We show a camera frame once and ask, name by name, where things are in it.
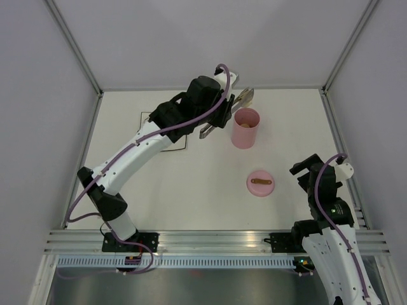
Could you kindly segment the pink cylindrical lunch box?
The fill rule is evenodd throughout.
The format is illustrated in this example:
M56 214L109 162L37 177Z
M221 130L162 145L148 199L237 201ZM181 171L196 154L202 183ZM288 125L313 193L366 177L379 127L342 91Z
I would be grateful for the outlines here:
M241 127L242 123L249 124L251 128ZM259 124L260 116L257 111L251 108L239 109L233 118L232 144L239 149L251 148L255 143Z

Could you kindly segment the metal tongs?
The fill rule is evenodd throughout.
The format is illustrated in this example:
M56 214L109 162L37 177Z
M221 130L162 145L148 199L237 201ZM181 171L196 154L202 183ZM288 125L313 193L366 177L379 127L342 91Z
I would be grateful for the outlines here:
M254 88L249 87L245 88L243 91L240 92L239 96L233 101L231 107L231 114L234 114L237 110L241 108L248 108L252 104L253 98L254 98ZM215 126L206 124L200 130L199 139L205 139L215 129L216 129Z

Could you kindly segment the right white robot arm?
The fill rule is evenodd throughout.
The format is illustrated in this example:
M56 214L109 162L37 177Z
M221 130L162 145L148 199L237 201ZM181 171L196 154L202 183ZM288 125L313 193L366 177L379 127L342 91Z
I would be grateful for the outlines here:
M309 255L330 304L381 304L362 261L350 207L337 195L353 174L351 168L341 169L346 158L339 153L324 162L313 154L290 169L292 175L308 171L298 184L312 215L294 223L290 242Z

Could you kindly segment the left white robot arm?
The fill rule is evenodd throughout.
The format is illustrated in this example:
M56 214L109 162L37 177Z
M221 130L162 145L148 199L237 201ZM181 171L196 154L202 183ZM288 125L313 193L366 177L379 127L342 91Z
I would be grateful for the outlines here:
M79 169L77 176L85 194L124 251L135 250L139 237L127 213L128 205L120 195L121 188L152 157L196 127L205 124L225 127L235 98L231 89L237 81L238 74L221 69L213 77L193 79L186 91L159 104L137 134L113 157L93 169L85 166Z

